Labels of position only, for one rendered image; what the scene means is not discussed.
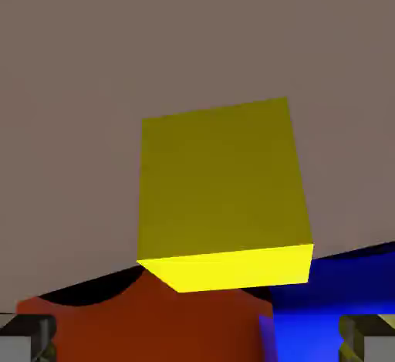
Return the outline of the small yellow cube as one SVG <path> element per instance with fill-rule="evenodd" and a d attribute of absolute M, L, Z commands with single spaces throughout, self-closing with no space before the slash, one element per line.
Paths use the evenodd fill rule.
<path fill-rule="evenodd" d="M 286 98 L 144 119 L 137 262 L 179 293 L 307 282 Z"/>

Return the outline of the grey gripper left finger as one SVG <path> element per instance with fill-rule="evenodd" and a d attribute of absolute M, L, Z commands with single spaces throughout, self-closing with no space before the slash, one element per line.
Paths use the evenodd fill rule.
<path fill-rule="evenodd" d="M 56 318 L 0 313 L 0 362 L 56 362 Z"/>

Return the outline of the large orange box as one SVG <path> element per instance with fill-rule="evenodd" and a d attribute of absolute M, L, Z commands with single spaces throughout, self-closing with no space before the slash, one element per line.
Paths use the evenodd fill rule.
<path fill-rule="evenodd" d="M 177 293 L 143 272 L 102 303 L 33 297 L 16 311 L 56 318 L 56 362 L 263 362 L 259 318 L 272 304 L 240 289 Z"/>

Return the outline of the large blue box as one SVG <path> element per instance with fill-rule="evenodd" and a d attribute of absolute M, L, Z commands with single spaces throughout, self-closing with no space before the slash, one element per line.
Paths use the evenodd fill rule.
<path fill-rule="evenodd" d="M 338 362 L 343 315 L 395 315 L 395 242 L 314 259 L 309 281 L 260 290 L 262 362 Z"/>

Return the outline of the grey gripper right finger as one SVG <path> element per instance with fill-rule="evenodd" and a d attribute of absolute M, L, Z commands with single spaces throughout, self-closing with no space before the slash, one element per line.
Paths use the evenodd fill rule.
<path fill-rule="evenodd" d="M 339 318 L 339 362 L 395 362 L 395 322 L 381 315 Z"/>

